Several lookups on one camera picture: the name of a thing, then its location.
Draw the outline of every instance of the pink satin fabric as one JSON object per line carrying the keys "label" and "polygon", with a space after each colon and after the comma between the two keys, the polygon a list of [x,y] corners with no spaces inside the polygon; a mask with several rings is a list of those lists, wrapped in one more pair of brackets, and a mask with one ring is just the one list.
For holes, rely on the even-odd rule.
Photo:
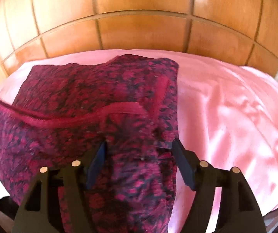
{"label": "pink satin fabric", "polygon": [[[256,69],[170,51],[97,50],[25,63],[0,85],[0,99],[13,103],[33,65],[94,65],[122,54],[176,61],[178,128],[184,147],[214,167],[239,167],[263,215],[278,206],[278,83]],[[180,232],[194,194],[178,171],[170,233]],[[217,188],[207,232],[214,231],[220,197]]]}

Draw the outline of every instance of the bed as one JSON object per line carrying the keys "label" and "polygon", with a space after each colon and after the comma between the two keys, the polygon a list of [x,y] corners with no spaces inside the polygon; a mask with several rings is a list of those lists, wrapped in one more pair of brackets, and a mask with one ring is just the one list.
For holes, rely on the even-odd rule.
{"label": "bed", "polygon": [[[0,0],[0,99],[7,103],[34,65],[94,65],[125,53],[179,64],[184,146],[215,167],[240,167],[262,214],[277,209],[278,0]],[[170,232],[179,232],[191,206],[185,197],[194,196],[179,172],[177,193]],[[0,185],[0,197],[6,194]],[[278,214],[269,222],[273,230]]]}

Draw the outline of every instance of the metal pin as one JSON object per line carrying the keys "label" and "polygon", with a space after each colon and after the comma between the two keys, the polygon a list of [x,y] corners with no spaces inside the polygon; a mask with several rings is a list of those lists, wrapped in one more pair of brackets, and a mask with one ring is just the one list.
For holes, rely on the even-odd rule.
{"label": "metal pin", "polygon": [[240,169],[238,167],[235,167],[235,166],[232,168],[232,171],[234,173],[240,173]]}
{"label": "metal pin", "polygon": [[47,170],[48,170],[48,168],[46,166],[43,166],[40,168],[41,173],[45,173],[45,172],[47,172]]}
{"label": "metal pin", "polygon": [[74,161],[71,163],[72,166],[79,166],[80,164],[81,164],[81,161],[79,161],[79,160],[74,160]]}
{"label": "metal pin", "polygon": [[207,161],[204,161],[204,160],[200,161],[199,165],[200,165],[201,167],[208,167],[208,166],[209,166],[208,162],[207,162]]}

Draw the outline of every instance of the wooden wall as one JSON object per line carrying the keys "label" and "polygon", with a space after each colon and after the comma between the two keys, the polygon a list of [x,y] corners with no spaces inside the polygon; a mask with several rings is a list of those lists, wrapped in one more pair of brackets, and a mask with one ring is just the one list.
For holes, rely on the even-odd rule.
{"label": "wooden wall", "polygon": [[162,49],[278,71],[278,0],[0,0],[0,80],[25,61]]}

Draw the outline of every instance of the patterned garment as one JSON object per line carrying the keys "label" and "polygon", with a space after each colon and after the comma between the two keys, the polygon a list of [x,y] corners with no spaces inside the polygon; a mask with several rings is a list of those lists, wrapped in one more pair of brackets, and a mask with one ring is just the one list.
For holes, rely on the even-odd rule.
{"label": "patterned garment", "polygon": [[[42,166],[108,144],[86,201],[99,233],[167,232],[176,193],[178,64],[117,56],[99,65],[33,66],[13,105],[0,101],[0,180],[18,204]],[[64,188],[62,222],[71,232]]]}

